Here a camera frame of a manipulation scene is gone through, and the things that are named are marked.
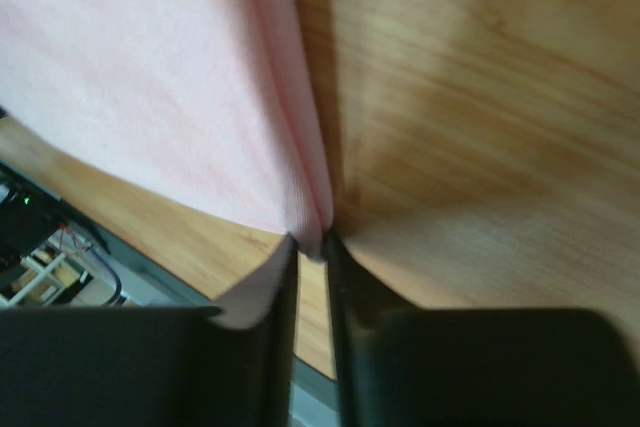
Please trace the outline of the pink t-shirt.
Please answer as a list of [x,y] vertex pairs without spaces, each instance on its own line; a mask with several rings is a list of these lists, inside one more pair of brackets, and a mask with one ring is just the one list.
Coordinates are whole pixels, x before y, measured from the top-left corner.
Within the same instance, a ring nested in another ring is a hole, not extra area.
[[1,0],[1,104],[97,169],[320,253],[334,208],[294,0]]

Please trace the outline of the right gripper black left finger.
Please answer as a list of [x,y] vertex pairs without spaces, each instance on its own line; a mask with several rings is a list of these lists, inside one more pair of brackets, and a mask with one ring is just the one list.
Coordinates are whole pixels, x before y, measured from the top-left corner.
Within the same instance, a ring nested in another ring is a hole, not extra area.
[[298,301],[285,237],[206,306],[9,308],[5,426],[285,426]]

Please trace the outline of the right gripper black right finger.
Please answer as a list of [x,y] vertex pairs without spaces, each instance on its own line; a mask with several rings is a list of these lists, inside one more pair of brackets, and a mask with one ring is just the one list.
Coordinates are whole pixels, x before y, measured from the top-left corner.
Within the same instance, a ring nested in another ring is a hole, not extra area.
[[324,238],[345,426],[635,426],[639,371],[582,308],[424,309]]

